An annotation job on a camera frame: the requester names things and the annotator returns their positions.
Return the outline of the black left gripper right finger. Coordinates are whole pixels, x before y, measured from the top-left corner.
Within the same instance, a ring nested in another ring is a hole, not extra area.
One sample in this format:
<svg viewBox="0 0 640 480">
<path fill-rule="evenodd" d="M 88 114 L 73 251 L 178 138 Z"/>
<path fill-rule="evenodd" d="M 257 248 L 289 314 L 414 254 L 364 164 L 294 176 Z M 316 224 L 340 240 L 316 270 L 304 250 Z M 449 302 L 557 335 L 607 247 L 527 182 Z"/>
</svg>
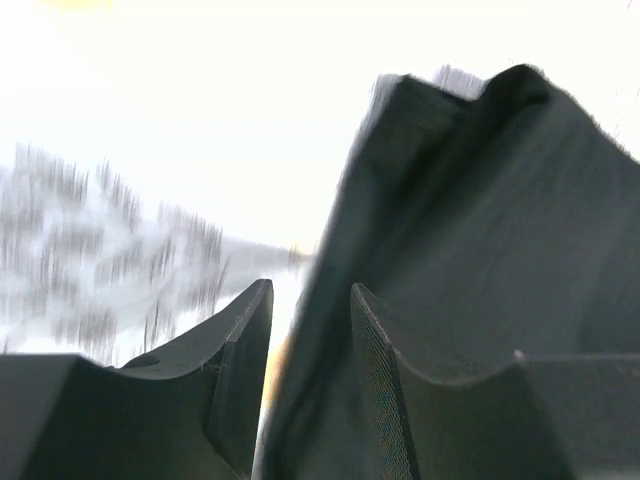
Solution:
<svg viewBox="0 0 640 480">
<path fill-rule="evenodd" d="M 376 479 L 635 479 L 639 358 L 495 369 L 411 330 L 357 284 L 351 321 Z"/>
</svg>

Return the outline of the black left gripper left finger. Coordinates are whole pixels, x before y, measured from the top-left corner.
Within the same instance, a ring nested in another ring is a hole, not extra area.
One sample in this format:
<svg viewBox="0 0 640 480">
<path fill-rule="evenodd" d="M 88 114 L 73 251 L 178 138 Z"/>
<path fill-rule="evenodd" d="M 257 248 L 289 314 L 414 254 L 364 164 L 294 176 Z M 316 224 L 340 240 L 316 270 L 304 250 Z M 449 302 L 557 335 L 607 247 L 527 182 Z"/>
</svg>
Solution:
<svg viewBox="0 0 640 480">
<path fill-rule="evenodd" d="M 273 286 L 120 368 L 71 354 L 1 359 L 5 479 L 247 479 Z"/>
</svg>

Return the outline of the black floral print t-shirt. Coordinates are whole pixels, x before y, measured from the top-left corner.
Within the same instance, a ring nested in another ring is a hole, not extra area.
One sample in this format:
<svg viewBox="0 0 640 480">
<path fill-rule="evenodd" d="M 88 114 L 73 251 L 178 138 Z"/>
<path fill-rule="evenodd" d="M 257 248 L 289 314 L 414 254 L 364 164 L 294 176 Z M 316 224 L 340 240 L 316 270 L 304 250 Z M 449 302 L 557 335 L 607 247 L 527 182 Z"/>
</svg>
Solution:
<svg viewBox="0 0 640 480">
<path fill-rule="evenodd" d="M 526 65 L 472 100 L 381 78 L 289 344 L 265 479 L 376 479 L 357 284 L 488 369 L 517 352 L 639 358 L 639 167 Z"/>
</svg>

